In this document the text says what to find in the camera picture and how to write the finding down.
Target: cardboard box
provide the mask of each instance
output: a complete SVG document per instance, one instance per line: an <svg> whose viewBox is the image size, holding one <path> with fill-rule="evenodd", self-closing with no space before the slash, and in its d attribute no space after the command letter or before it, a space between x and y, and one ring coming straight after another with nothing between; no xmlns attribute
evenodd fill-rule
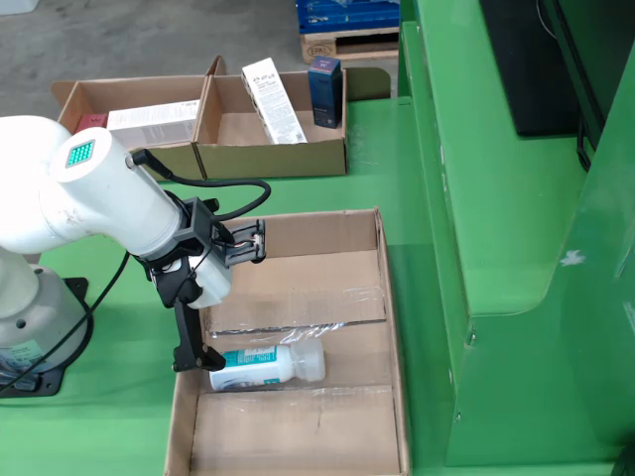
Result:
<svg viewBox="0 0 635 476"><path fill-rule="evenodd" d="M408 474L386 243L377 210L267 217L267 259L203 311L220 351L319 336L326 378L214 393L178 374L165 474Z"/></svg>
<svg viewBox="0 0 635 476"><path fill-rule="evenodd" d="M280 74L309 141L271 146L240 76L225 76L217 57L206 75L58 81L51 90L63 108L59 122L74 131L83 114L142 107L202 96L193 144L151 151L188 179L333 176L346 173L346 102L390 97L390 75L378 67L344 71L342 123L314 124L306 72ZM151 172L155 179L161 178Z"/></svg>
<svg viewBox="0 0 635 476"><path fill-rule="evenodd" d="M308 143L271 145L241 76L216 75L207 83L195 136L195 147L208 178L346 174L345 108L336 129L316 126L307 72L282 72L280 78ZM345 103L345 85L343 97Z"/></svg>
<svg viewBox="0 0 635 476"><path fill-rule="evenodd" d="M116 109L202 100L207 78L224 74L225 64L216 57L206 74L154 76L88 81L58 81L51 91L63 108L58 122L74 132L84 114L103 114ZM149 150L176 175L204 179L202 166L190 141L156 146ZM155 179L162 179L153 172Z"/></svg>

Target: concrete floor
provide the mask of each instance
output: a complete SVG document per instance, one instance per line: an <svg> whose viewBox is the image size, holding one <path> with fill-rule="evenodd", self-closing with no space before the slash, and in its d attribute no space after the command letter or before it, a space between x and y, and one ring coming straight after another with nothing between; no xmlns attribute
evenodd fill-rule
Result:
<svg viewBox="0 0 635 476"><path fill-rule="evenodd" d="M0 45L2 116L56 118L60 79L200 74L216 55L229 73L266 57L280 71L307 67L294 0L41 0L0 17ZM365 64L396 75L395 60Z"/></svg>

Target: white plastic bottle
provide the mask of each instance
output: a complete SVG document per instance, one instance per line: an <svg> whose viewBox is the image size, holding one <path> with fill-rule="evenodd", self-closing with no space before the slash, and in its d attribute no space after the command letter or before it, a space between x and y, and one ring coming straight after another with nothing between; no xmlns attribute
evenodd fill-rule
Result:
<svg viewBox="0 0 635 476"><path fill-rule="evenodd" d="M257 349L232 350L222 354L227 364L209 373L215 390L234 390L257 385L280 384L298 377L308 382L326 375L324 349L319 339Z"/></svg>

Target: wooden pallet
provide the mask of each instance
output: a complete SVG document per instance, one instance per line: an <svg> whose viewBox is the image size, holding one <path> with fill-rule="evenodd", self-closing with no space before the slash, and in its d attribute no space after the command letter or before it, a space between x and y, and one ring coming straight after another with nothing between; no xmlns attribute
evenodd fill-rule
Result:
<svg viewBox="0 0 635 476"><path fill-rule="evenodd" d="M349 30L301 35L302 56L306 64L315 57L340 60L378 60L396 58L399 27Z"/></svg>

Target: green led display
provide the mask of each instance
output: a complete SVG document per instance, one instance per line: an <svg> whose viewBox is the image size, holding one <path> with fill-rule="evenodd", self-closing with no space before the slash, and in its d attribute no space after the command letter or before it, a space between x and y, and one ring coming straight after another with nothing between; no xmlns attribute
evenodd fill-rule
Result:
<svg viewBox="0 0 635 476"><path fill-rule="evenodd" d="M66 163L66 166L76 166L77 164L81 164L82 162L86 162L88 159L90 159L93 144L94 143L91 141L86 144L82 144L81 146L70 149L70 154L68 154L68 162Z"/></svg>

